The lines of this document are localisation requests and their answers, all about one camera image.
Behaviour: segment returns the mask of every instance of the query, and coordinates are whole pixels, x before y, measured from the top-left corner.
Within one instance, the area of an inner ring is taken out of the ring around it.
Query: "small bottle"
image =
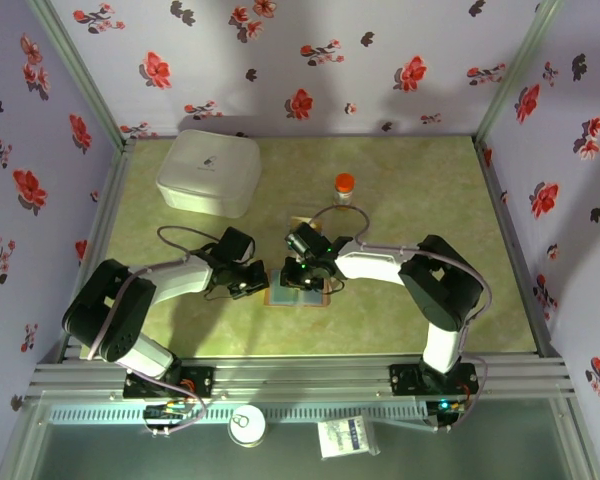
[[[341,173],[336,177],[333,203],[335,205],[351,205],[355,179],[349,173]]]

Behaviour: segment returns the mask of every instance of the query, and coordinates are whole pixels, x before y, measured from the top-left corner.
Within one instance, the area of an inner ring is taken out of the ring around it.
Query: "robotic arm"
[[[229,227],[218,243],[190,252],[186,262],[149,270],[133,279],[116,300],[115,313],[97,353],[107,362],[116,362],[148,377],[173,385],[181,383],[186,375],[180,360],[140,333],[147,311],[168,298],[210,292],[219,285],[226,286],[233,299],[267,288],[263,262],[248,264],[254,245],[251,237]],[[116,260],[102,262],[66,311],[62,320],[65,331],[92,347],[120,288],[137,270]]]
[[[280,275],[282,286],[323,291],[325,280],[371,278],[404,285],[429,321],[427,345],[420,372],[411,383],[421,383],[429,393],[456,388],[465,377],[475,374],[472,364],[460,364],[461,342],[467,328],[466,317],[478,303],[482,286],[470,274],[424,255],[392,254],[386,250],[363,248],[351,237],[338,237],[333,243],[307,223],[286,237],[299,260],[287,257]],[[429,235],[420,250],[437,253],[470,265],[442,238]]]

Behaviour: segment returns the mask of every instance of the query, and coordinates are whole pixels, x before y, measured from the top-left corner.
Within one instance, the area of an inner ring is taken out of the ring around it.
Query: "floral wallpaper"
[[[112,157],[27,2],[1,1],[0,463],[34,366],[60,338]]]
[[[125,137],[382,136],[475,133],[538,0],[52,3]]]
[[[600,0],[565,2],[484,148],[600,459]]]

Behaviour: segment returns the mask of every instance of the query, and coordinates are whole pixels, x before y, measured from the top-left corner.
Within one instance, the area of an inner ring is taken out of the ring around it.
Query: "table surface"
[[[139,141],[107,258],[138,265],[178,257],[156,237],[161,225],[185,225],[217,237],[233,226],[256,240],[256,258],[267,269],[280,268],[289,253],[284,236],[290,217],[311,216],[329,205],[335,176],[347,171],[356,178],[355,205],[371,217],[366,241],[405,245],[437,234],[489,282],[493,306],[473,324],[469,350],[535,350],[469,137],[256,141],[262,176],[239,219],[168,207],[155,178],[173,140]],[[354,235],[363,225],[354,211],[324,216],[332,240]],[[166,234],[191,249],[206,243],[186,232]],[[237,301],[187,294],[154,305],[143,327],[180,357],[415,353],[424,348],[426,332],[427,322],[404,287],[364,279],[347,282],[324,308],[265,306],[264,292]]]

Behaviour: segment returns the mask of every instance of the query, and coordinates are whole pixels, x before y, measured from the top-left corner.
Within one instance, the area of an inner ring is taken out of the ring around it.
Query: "orange cap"
[[[341,193],[349,193],[353,190],[353,186],[356,181],[353,178],[353,175],[349,173],[341,173],[336,177],[336,190]]]

